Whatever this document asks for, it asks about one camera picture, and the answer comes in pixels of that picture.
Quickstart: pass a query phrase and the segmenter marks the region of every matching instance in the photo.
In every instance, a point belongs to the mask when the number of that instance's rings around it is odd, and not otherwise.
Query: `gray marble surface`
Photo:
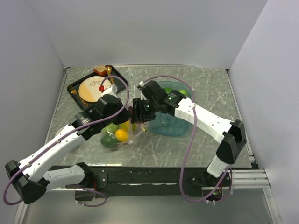
[[[130,100],[140,97],[137,85],[146,78],[158,75],[170,75],[183,79],[193,89],[195,102],[203,108],[230,120],[239,118],[236,104],[229,86],[228,77],[223,69],[201,69],[193,67],[116,67],[128,80]],[[64,127],[78,112],[79,107],[73,101],[66,87],[77,79],[91,73],[92,67],[71,67],[63,87],[48,140]],[[119,93],[122,101],[125,91]],[[180,167],[183,163],[191,131],[182,137],[156,135],[150,130],[143,133],[132,145],[125,145],[118,150],[104,148],[100,136],[95,135],[88,142],[70,151],[56,165],[72,166],[85,162],[93,166],[132,166],[132,167]],[[197,129],[192,149],[188,156],[188,167],[207,167],[215,155],[219,144],[204,131]],[[250,168],[247,146],[239,155],[234,168]]]

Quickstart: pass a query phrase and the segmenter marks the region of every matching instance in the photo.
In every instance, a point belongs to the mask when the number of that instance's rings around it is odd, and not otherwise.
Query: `gold spoon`
[[[88,103],[87,103],[86,101],[84,101],[84,100],[79,96],[79,94],[77,94],[77,90],[75,90],[74,87],[71,86],[71,87],[70,87],[70,91],[71,91],[72,94],[76,95],[76,96],[82,101],[82,103],[83,103],[83,105],[84,105],[85,107],[88,107]]]
[[[106,67],[106,72],[107,72],[108,76],[110,76],[111,72],[112,72],[112,67],[111,66],[107,66]],[[113,78],[110,78],[110,81],[111,81],[112,84],[114,84]]]

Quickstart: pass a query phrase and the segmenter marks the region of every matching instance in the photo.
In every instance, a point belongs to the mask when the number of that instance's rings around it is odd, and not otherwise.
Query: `plastic bag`
[[[120,125],[110,124],[103,128],[100,133],[100,141],[107,148],[132,144],[145,131],[146,127],[143,123],[132,124],[131,120],[128,120]]]

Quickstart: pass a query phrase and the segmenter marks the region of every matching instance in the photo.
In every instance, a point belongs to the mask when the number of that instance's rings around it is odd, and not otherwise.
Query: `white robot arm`
[[[60,170],[49,171],[49,169],[58,158],[87,141],[93,135],[100,133],[102,128],[107,125],[111,123],[121,124],[130,118],[132,123],[154,120],[155,113],[159,111],[169,113],[194,124],[193,108],[195,108],[197,127],[220,143],[207,172],[214,177],[219,177],[229,164],[234,164],[246,143],[244,125],[241,121],[232,122],[223,119],[192,103],[189,98],[178,91],[173,90],[167,94],[155,81],[149,81],[138,88],[142,91],[143,99],[133,99],[132,113],[123,110],[113,119],[77,131],[77,128],[82,125],[107,118],[120,110],[123,105],[120,99],[116,97],[117,89],[112,85],[103,92],[103,96],[95,106],[76,114],[55,138],[37,152],[20,162],[10,161],[6,164],[9,178],[23,169],[24,166],[27,166],[13,181],[14,188],[26,204],[36,201],[51,189],[93,181],[93,172],[85,163],[78,163],[73,167]],[[61,136],[70,132],[71,134],[66,138],[60,139]],[[55,146],[42,156],[38,156],[54,142],[56,142]],[[35,157],[38,157],[38,159],[30,164],[29,162]]]

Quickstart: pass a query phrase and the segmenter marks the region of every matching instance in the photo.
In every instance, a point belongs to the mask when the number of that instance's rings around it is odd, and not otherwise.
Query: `lemon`
[[[123,129],[118,129],[115,132],[115,137],[118,141],[128,141],[128,132],[126,132],[126,130]]]
[[[127,132],[130,127],[130,121],[127,120],[125,123],[120,124],[119,127]],[[137,124],[132,124],[132,130],[134,131],[136,128]]]

